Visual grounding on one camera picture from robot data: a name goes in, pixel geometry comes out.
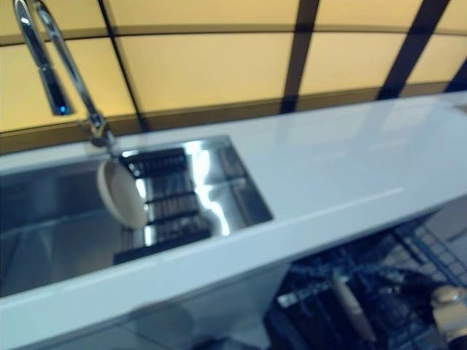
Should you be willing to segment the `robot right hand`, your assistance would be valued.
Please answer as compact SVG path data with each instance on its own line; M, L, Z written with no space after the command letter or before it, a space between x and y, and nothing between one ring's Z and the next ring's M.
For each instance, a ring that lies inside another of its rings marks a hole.
M433 318L447 341L466 335L466 288L444 285L431 294Z

